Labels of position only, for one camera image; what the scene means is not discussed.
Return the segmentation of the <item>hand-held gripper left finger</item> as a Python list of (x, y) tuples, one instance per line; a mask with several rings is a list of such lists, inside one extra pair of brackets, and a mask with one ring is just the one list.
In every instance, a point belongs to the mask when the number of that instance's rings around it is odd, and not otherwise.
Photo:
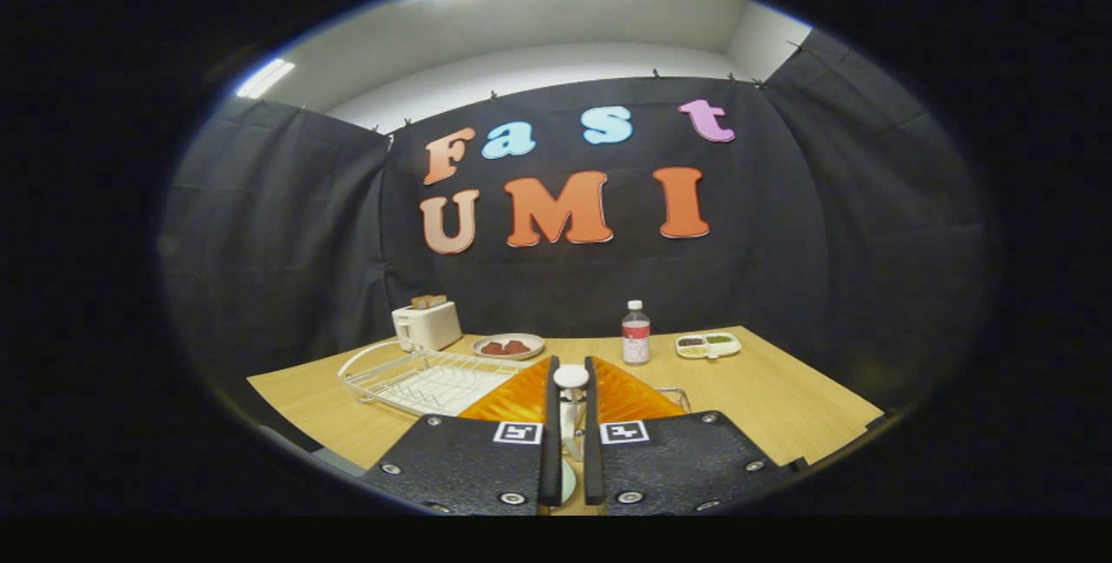
[(363, 473), (406, 507), (534, 516), (560, 505), (559, 360), (537, 360), (461, 409), (428, 412)]

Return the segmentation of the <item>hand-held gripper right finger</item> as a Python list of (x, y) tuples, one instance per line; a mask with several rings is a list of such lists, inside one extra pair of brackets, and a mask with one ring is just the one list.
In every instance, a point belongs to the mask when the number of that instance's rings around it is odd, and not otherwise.
[(584, 492), (600, 514), (714, 514), (804, 471), (778, 464), (719, 409), (687, 412), (646, 382), (588, 357)]

